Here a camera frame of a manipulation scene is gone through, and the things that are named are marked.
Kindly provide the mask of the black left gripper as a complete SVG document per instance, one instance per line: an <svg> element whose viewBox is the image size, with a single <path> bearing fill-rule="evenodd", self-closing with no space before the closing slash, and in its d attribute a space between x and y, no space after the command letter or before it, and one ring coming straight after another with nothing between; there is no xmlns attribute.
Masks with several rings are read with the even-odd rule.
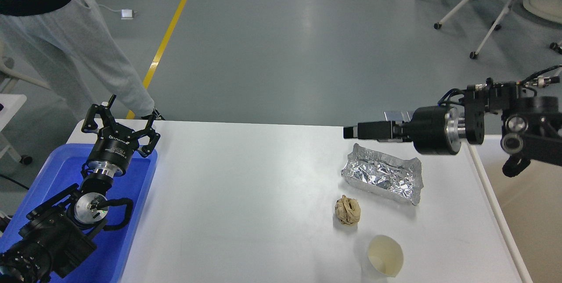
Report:
<svg viewBox="0 0 562 283"><path fill-rule="evenodd" d="M86 113L82 123L82 133L97 134L96 143L88 156L85 169L91 171L107 171L109 176L123 176L132 162L135 151L143 158L147 158L155 150L160 139L152 127L156 115L152 114L147 119L144 129L134 131L115 121L111 107L116 99L111 95L106 105L93 104ZM96 116L100 117L103 127L96 123ZM139 140L148 137L146 145L141 145Z"/></svg>

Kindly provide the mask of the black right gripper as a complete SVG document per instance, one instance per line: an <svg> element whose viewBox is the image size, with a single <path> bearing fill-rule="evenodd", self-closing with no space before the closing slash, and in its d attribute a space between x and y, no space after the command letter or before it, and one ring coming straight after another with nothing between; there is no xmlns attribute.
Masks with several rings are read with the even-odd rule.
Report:
<svg viewBox="0 0 562 283"><path fill-rule="evenodd" d="M418 122L360 122L343 128L344 139L411 142L426 155L456 155L461 148L461 113L455 107L420 107Z"/></svg>

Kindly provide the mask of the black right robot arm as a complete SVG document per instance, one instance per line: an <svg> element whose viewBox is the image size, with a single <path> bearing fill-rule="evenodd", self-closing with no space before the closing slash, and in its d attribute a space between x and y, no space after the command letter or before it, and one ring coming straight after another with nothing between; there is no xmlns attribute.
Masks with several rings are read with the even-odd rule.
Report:
<svg viewBox="0 0 562 283"><path fill-rule="evenodd" d="M496 82L447 91L434 106L420 107L401 118L361 122L343 128L344 139L413 143L428 155L456 155L461 141L481 145L485 115L501 117L500 145L508 160L507 177L522 173L532 160L561 165L562 115L558 98L538 96L537 89L561 82L561 65L532 73L520 81Z"/></svg>

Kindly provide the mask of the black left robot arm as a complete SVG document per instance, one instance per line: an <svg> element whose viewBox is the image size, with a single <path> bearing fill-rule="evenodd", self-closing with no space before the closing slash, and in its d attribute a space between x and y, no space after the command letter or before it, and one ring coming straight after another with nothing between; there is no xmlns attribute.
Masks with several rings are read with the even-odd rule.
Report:
<svg viewBox="0 0 562 283"><path fill-rule="evenodd" d="M126 227L133 216L134 201L108 199L115 177L125 175L137 152L148 157L160 134L152 127L162 116L153 110L135 131L118 123L111 113L116 99L93 104L82 124L83 133L95 133L96 143L82 165L81 184L72 184L26 215L20 241L1 253L3 283L48 283L51 273L66 277L97 249L94 237L101 231Z"/></svg>

